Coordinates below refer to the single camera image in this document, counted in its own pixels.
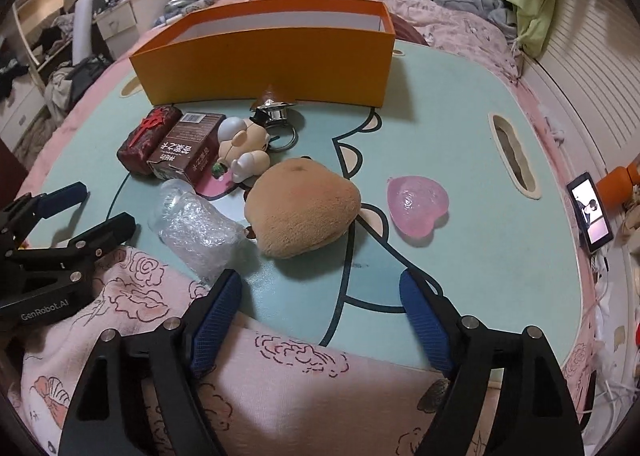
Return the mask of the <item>dark red mahjong tile block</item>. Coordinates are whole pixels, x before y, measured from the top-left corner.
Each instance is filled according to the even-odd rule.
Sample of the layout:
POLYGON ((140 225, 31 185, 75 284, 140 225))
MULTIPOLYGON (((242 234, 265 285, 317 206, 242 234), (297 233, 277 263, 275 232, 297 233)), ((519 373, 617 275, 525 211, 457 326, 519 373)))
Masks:
POLYGON ((118 148, 116 157, 122 166, 131 174, 150 176, 148 160, 181 117, 172 104, 154 107, 118 148))

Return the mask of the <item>tan plush toy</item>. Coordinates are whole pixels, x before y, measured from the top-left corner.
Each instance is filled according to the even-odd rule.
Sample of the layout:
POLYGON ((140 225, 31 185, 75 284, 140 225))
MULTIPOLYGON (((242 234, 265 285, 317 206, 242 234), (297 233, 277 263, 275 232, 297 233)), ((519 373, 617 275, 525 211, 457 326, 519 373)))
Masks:
POLYGON ((354 183, 317 161, 292 158, 257 179, 244 216, 262 254, 288 259, 340 239, 360 208, 354 183))

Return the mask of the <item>crumpled clear plastic wrap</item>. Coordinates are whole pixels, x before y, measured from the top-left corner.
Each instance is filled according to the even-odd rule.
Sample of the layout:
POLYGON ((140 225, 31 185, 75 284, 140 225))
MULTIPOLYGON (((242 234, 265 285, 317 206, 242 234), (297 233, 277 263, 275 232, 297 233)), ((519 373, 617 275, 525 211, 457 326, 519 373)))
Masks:
POLYGON ((245 228, 220 213, 181 179, 160 185, 149 227, 201 281, 213 285, 246 239, 245 228))

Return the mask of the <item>pink floral quilt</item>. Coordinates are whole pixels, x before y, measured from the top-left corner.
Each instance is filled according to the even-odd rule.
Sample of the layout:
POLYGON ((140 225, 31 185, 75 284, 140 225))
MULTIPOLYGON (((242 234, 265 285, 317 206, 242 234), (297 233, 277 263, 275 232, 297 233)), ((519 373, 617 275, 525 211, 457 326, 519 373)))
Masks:
MULTIPOLYGON (((523 83, 495 76, 533 127, 558 182, 551 159, 555 143, 537 99, 523 83)), ((560 362, 572 398, 582 406, 591 372, 592 292, 589 264, 576 254, 582 327, 570 356, 560 362)), ((428 363, 399 365, 272 331, 241 306, 200 394, 232 455, 409 455, 431 422, 425 394, 436 379, 428 363)))

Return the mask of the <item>brown cigarette pack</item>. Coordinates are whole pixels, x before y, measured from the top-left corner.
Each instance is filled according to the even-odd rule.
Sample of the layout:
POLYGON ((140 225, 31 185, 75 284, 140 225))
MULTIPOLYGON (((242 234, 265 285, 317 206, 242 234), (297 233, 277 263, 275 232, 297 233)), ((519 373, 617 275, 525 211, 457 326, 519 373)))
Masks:
POLYGON ((184 112, 148 159, 158 178, 181 179, 195 187, 218 156, 219 113, 184 112))

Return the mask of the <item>pink heart jelly toy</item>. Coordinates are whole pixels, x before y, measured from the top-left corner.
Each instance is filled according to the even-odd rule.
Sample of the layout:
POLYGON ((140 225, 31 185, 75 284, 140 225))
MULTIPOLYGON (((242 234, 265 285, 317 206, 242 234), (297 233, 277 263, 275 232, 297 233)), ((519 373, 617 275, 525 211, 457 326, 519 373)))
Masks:
POLYGON ((434 179, 400 176, 387 182, 386 198, 390 217, 404 236, 420 240, 433 231, 449 210, 447 191, 434 179))

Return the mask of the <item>light green lap table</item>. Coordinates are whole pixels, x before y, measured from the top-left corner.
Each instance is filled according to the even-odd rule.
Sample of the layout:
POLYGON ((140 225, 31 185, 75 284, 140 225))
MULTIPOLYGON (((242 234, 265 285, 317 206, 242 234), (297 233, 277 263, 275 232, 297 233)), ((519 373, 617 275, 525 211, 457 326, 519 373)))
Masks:
POLYGON ((292 113, 309 157, 359 189, 363 215, 321 250, 273 261, 248 249, 236 267, 243 312, 270 330, 409 367, 427 360, 401 309, 415 266, 458 312, 492 329, 529 325, 565 361, 582 327, 570 210, 544 148, 500 78, 464 58, 398 43, 384 106, 303 102, 292 113), (447 214, 421 240, 388 214, 392 179, 434 179, 447 214))

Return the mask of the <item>chibi doll figurine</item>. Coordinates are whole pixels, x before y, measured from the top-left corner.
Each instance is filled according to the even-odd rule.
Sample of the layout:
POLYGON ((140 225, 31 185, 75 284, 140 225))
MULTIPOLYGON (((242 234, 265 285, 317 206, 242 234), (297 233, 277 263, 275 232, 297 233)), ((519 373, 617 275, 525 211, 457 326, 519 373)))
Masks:
POLYGON ((250 119, 229 117, 218 127, 218 156, 212 174, 220 179, 230 172, 232 182, 239 184, 259 177, 271 167, 267 153, 270 135, 250 119))

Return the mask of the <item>smartphone with lit screen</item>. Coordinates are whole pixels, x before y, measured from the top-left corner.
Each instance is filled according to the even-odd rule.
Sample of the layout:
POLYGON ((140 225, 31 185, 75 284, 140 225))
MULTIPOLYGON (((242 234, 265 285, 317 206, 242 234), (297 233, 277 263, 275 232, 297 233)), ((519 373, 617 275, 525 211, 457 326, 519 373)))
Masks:
POLYGON ((589 254, 594 254, 614 239, 596 184, 588 172, 566 185, 580 234, 580 242, 589 254))

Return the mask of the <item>white drawer cabinet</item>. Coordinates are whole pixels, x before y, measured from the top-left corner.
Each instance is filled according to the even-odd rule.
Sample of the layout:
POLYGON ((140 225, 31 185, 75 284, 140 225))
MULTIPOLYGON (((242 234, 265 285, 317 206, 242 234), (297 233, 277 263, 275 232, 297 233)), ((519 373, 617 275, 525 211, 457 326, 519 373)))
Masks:
POLYGON ((131 4, 123 2, 96 16, 96 25, 113 59, 125 55, 139 38, 131 4))

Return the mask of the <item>orange cardboard box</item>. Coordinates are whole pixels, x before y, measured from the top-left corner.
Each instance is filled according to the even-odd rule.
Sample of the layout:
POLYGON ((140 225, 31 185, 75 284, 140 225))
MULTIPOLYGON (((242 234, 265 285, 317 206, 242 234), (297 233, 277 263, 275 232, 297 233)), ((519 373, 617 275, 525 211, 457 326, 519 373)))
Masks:
POLYGON ((249 0, 191 12, 130 61, 152 104, 286 99, 382 106, 396 35, 374 0, 249 0))

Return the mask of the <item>grey clothes pile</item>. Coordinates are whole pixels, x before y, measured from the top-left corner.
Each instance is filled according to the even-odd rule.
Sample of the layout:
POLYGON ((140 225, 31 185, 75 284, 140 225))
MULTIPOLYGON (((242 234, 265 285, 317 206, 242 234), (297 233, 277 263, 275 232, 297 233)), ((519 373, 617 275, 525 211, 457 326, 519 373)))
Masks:
POLYGON ((442 7, 476 15, 496 26, 508 41, 518 37, 512 5, 507 0, 434 0, 442 7))

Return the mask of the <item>silver cone keychain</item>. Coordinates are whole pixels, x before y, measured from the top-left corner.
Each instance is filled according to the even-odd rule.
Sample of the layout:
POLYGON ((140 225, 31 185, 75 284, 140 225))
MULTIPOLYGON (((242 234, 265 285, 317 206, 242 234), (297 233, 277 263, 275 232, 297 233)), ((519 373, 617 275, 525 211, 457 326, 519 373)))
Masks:
POLYGON ((288 119, 288 108, 295 105, 296 99, 293 96, 269 85, 250 106, 250 119, 262 127, 282 123, 288 119))

